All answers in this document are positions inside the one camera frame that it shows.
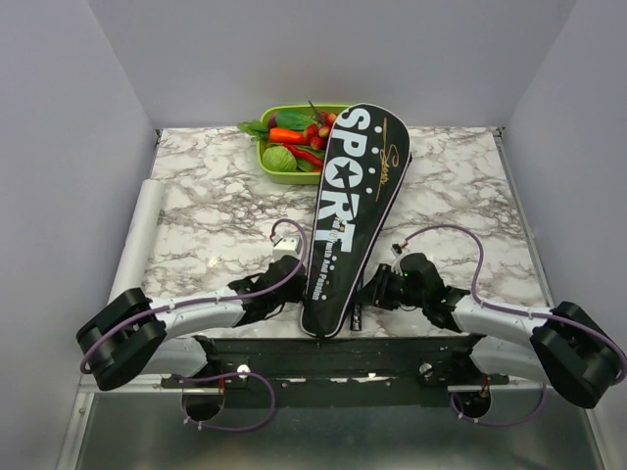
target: screw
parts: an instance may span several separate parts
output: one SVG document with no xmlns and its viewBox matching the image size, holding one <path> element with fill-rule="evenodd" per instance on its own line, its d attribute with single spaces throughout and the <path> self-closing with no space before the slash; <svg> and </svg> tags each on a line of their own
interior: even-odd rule
<svg viewBox="0 0 627 470">
<path fill-rule="evenodd" d="M 420 375 L 422 377 L 424 377 L 425 379 L 428 379 L 429 377 L 433 375 L 433 366 L 429 364 L 428 362 L 424 362 L 420 364 L 420 367 L 418 367 L 418 372 L 420 372 Z"/>
</svg>

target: green cabbage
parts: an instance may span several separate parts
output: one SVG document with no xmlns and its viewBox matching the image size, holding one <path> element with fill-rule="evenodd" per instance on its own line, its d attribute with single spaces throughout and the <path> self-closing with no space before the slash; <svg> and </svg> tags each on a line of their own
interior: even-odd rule
<svg viewBox="0 0 627 470">
<path fill-rule="evenodd" d="M 296 159 L 289 150 L 279 145 L 265 149 L 262 164 L 270 171 L 282 173 L 296 171 Z"/>
</svg>

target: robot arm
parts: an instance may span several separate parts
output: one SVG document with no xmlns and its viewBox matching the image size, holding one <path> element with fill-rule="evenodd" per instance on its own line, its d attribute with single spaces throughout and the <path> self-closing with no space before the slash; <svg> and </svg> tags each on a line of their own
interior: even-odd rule
<svg viewBox="0 0 627 470">
<path fill-rule="evenodd" d="M 468 354 L 481 373 L 551 384 L 581 407 L 594 407 L 623 374 L 622 352 L 578 305 L 526 308 L 479 301 L 470 291 L 445 286 L 424 254 L 405 255 L 397 269 L 379 265 L 356 298 L 386 309 L 417 306 L 435 326 L 485 336 Z"/>
<path fill-rule="evenodd" d="M 274 254 L 282 258 L 267 272 L 202 296 L 151 301 L 139 288 L 122 292 L 76 334 L 98 387 L 113 390 L 139 374 L 195 375 L 207 365 L 208 341 L 181 337 L 261 321 L 286 302 L 299 302 L 305 270 L 281 247 Z"/>
</svg>

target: star logo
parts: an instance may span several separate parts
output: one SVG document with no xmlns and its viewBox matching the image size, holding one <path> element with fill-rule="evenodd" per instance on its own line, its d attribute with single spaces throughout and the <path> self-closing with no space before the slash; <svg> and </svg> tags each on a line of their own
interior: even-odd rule
<svg viewBox="0 0 627 470">
<path fill-rule="evenodd" d="M 337 157 L 329 161 L 328 167 L 324 171 L 324 178 L 331 186 L 340 189 L 350 189 L 362 182 L 363 170 L 356 161 L 346 157 Z M 353 199 L 349 196 L 348 200 L 351 215 L 355 218 Z"/>
</svg>

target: red chili pepper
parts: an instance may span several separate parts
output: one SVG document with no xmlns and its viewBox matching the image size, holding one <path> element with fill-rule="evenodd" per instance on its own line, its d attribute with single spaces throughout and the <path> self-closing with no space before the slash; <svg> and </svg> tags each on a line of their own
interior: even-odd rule
<svg viewBox="0 0 627 470">
<path fill-rule="evenodd" d="M 300 149 L 295 145 L 283 144 L 287 150 L 289 150 L 297 159 L 307 160 L 310 164 L 316 166 L 322 166 L 322 162 L 314 154 L 310 154 L 307 150 Z"/>
</svg>

